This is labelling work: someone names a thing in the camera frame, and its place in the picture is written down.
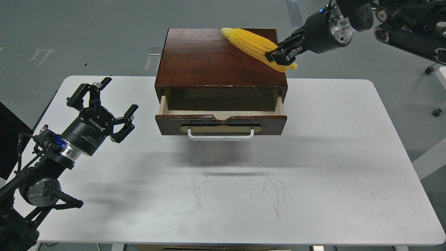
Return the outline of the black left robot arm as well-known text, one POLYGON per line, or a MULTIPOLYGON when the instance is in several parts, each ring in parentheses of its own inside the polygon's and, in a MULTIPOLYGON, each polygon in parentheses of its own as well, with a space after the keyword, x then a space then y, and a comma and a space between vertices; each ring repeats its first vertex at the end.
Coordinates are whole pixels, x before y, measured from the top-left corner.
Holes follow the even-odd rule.
POLYGON ((110 77, 80 84, 67 106, 79 115, 60 135, 42 127, 38 135, 19 134, 15 176, 1 188, 1 250, 27 251, 38 242, 38 227, 51 210, 81 208, 83 201, 65 192, 58 178, 81 155, 92 156, 107 137, 121 143, 134 130, 133 104, 114 117, 101 105, 101 91, 110 77))

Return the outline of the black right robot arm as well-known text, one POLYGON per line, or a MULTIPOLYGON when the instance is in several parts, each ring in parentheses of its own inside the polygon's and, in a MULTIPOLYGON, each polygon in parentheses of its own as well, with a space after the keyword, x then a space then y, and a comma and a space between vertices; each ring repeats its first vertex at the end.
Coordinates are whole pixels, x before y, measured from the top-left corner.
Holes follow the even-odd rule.
POLYGON ((290 66, 306 51, 321 54, 369 30, 378 41, 445 65, 444 0, 331 0, 288 38, 267 50, 269 62, 290 66))

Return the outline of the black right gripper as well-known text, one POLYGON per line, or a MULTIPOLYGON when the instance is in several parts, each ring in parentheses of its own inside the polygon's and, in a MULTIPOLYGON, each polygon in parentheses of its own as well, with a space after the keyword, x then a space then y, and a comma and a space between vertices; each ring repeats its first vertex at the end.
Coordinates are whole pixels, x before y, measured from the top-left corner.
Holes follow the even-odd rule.
POLYGON ((296 57, 306 51, 321 54, 346 47, 353 32, 349 19, 343 16, 338 6, 322 9, 308 17, 304 30, 295 30, 277 46, 266 47, 267 63, 291 66, 296 57))

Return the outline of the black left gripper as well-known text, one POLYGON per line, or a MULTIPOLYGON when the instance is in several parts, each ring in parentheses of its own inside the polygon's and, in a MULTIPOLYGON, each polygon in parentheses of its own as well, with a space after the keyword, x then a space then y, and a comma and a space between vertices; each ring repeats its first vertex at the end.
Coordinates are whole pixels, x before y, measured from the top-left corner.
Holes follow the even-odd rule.
POLYGON ((139 108, 132 104, 124 116, 113 119, 113 114, 101 106, 100 92, 112 81, 105 77, 101 82, 80 84, 71 97, 67 97, 67 106, 79 111, 79 116, 63 131, 61 137, 82 150, 86 155, 92 156, 105 138, 113 131, 113 127, 122 124, 123 127, 112 133, 110 138, 115 143, 121 143, 132 130, 135 129, 133 114, 139 108), (88 107, 84 107, 84 97, 89 93, 88 107))

